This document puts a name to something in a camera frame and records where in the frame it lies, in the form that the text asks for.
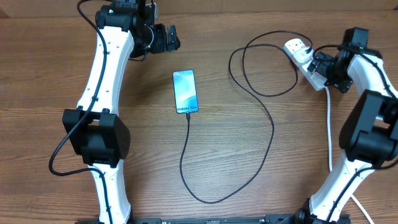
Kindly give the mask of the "Samsung Galaxy smartphone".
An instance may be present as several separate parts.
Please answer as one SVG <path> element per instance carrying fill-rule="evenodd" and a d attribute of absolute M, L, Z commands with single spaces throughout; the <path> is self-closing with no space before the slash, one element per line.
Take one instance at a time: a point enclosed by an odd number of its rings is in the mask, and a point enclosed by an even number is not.
<path fill-rule="evenodd" d="M 193 70 L 173 72 L 175 107 L 178 114 L 199 110 L 195 75 Z"/>

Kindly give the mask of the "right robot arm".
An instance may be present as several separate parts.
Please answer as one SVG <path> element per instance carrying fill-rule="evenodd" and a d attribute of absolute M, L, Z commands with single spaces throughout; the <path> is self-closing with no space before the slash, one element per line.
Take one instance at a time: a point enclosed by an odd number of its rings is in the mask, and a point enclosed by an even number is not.
<path fill-rule="evenodd" d="M 346 93 L 355 85 L 359 100 L 339 136 L 338 163 L 320 189 L 284 223 L 349 223 L 341 211 L 362 181 L 376 170 L 397 165 L 397 90 L 383 67 L 383 57 L 368 48 L 369 31 L 345 30 L 335 56 L 300 39 L 284 50 L 316 91 L 333 86 Z"/>

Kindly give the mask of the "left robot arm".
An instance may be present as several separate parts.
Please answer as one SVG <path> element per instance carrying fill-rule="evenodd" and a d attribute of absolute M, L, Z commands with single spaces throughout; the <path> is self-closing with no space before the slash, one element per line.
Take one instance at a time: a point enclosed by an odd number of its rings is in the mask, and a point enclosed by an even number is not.
<path fill-rule="evenodd" d="M 132 223 L 132 206 L 124 183 L 124 160 L 131 134 L 119 117 L 119 99 L 129 61 L 180 47 L 174 25 L 158 24 L 158 5 L 145 1 L 108 1 L 90 25 L 96 31 L 96 51 L 90 76 L 76 108 L 63 112 L 70 141 L 91 172 L 99 200 L 96 223 Z"/>

